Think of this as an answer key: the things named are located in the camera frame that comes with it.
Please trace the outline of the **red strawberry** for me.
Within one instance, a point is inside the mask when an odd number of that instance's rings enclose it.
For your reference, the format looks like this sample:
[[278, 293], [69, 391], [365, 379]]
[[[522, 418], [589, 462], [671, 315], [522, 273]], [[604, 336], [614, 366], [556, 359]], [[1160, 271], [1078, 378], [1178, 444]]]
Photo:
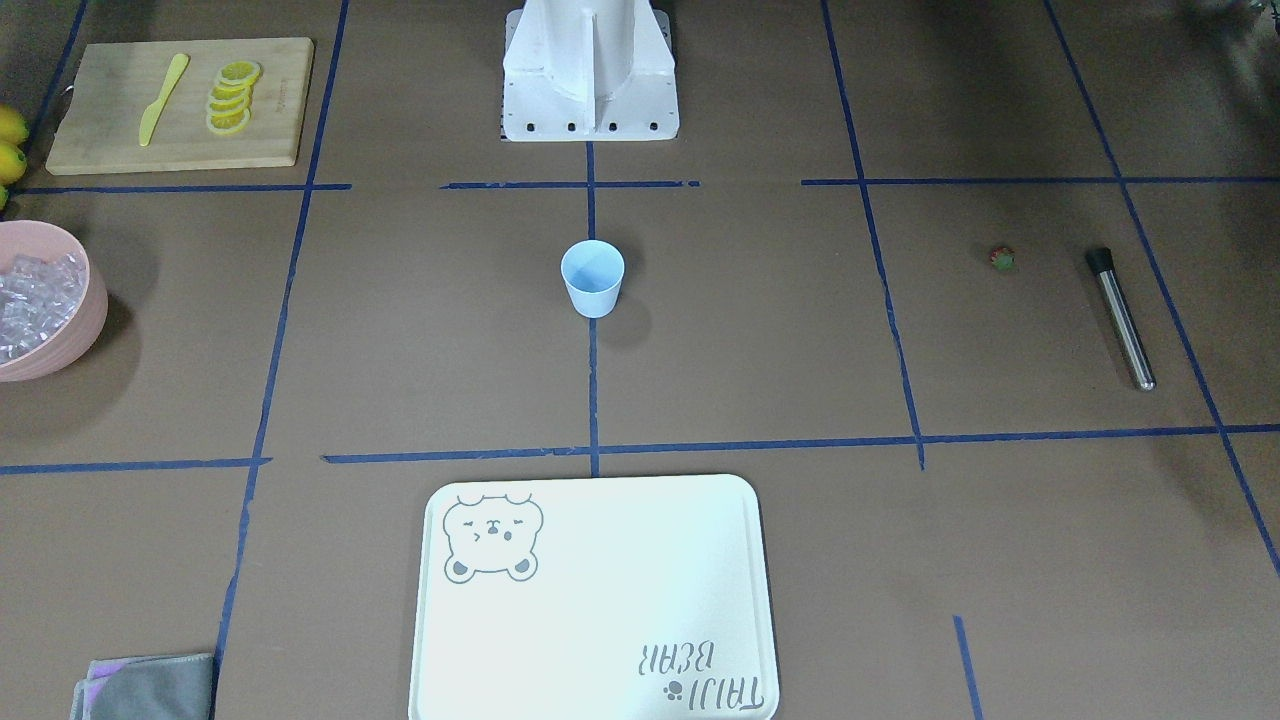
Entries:
[[988, 252], [988, 261], [996, 272], [1011, 272], [1016, 266], [1018, 255], [1016, 251], [1009, 246], [1001, 245], [993, 247]]

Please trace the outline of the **light blue plastic cup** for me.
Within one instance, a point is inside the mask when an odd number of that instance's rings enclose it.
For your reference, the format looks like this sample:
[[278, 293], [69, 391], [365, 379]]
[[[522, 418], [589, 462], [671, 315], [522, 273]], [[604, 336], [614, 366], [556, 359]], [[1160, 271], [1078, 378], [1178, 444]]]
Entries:
[[584, 240], [567, 249], [559, 261], [570, 302], [581, 316], [599, 319], [616, 306], [625, 278], [622, 252], [600, 240]]

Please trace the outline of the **clear ice cubes pile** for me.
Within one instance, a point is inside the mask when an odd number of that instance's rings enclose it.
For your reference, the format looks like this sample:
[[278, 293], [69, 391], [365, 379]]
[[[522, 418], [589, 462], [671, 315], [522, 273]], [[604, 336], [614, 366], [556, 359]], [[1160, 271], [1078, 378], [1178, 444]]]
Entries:
[[84, 259], [46, 260], [18, 254], [1, 274], [1, 361], [12, 363], [47, 343], [78, 310], [88, 282]]

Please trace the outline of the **white bear serving tray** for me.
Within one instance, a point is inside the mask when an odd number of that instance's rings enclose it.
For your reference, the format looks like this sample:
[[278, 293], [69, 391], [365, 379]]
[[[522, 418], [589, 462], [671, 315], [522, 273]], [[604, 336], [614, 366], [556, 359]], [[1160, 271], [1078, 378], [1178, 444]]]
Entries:
[[451, 483], [424, 510], [411, 719], [773, 719], [755, 489], [733, 474]]

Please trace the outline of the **steel muddler black tip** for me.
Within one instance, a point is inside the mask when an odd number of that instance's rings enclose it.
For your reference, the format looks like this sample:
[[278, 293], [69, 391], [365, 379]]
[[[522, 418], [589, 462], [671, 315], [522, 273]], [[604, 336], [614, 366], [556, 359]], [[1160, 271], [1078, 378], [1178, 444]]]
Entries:
[[1125, 357], [1134, 386], [1143, 392], [1151, 392], [1157, 383], [1149, 365], [1140, 333], [1133, 320], [1125, 293], [1120, 286], [1114, 264], [1114, 255], [1107, 247], [1093, 247], [1085, 251], [1085, 263], [1091, 269], [1103, 301], [1108, 309], [1120, 350]]

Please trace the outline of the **lemon slices stack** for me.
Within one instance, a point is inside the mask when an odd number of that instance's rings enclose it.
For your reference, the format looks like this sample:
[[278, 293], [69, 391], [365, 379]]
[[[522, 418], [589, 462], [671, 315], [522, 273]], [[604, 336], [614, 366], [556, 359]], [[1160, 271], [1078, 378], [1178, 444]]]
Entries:
[[262, 76], [255, 60], [236, 60], [220, 67], [205, 104], [209, 132], [236, 135], [252, 120], [253, 88]]

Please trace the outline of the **wooden cutting board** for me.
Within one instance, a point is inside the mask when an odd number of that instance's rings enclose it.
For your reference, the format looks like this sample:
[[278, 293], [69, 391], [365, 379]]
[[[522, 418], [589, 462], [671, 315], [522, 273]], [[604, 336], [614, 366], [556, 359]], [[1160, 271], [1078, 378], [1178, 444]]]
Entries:
[[[292, 167], [297, 161], [314, 60], [306, 37], [91, 44], [81, 58], [70, 106], [45, 159], [54, 176]], [[189, 55], [151, 143], [140, 147], [142, 110], [170, 58]], [[252, 120], [236, 133], [207, 131], [205, 104], [220, 67], [255, 60]]]

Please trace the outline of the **yellow plastic knife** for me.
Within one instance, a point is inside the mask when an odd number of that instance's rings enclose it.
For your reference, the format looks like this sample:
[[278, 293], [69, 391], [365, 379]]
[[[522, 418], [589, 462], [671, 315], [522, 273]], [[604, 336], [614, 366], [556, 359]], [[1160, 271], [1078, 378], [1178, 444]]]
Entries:
[[142, 110], [140, 117], [137, 129], [137, 145], [140, 147], [147, 147], [151, 143], [160, 118], [188, 65], [189, 55], [186, 53], [177, 53], [170, 58], [155, 99]]

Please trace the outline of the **grey folded cloth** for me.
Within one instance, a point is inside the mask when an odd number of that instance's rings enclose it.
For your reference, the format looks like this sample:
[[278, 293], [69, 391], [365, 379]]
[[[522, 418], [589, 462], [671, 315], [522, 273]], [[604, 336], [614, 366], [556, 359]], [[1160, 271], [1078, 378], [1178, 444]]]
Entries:
[[70, 719], [210, 719], [212, 653], [96, 659], [76, 683]]

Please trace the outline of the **pink bowl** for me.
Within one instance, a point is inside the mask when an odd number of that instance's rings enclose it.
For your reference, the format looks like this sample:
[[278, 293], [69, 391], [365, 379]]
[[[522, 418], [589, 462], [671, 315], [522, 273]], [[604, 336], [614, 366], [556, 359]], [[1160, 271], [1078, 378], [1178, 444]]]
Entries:
[[45, 345], [12, 363], [3, 363], [4, 382], [29, 380], [52, 374], [82, 356], [100, 336], [108, 314], [108, 291], [99, 269], [84, 247], [68, 231], [36, 220], [1, 224], [3, 273], [18, 254], [52, 260], [64, 254], [84, 259], [88, 282], [84, 297], [73, 318]]

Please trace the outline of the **yellow lemon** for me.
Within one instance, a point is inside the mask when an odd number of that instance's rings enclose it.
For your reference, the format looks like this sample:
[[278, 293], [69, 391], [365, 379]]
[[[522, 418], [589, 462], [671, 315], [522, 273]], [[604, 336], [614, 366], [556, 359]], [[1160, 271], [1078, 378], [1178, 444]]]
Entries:
[[15, 108], [6, 104], [0, 106], [0, 138], [3, 142], [14, 146], [23, 146], [29, 138], [29, 124]]
[[24, 151], [5, 140], [0, 141], [0, 183], [3, 187], [13, 186], [23, 178], [28, 169], [28, 159]]

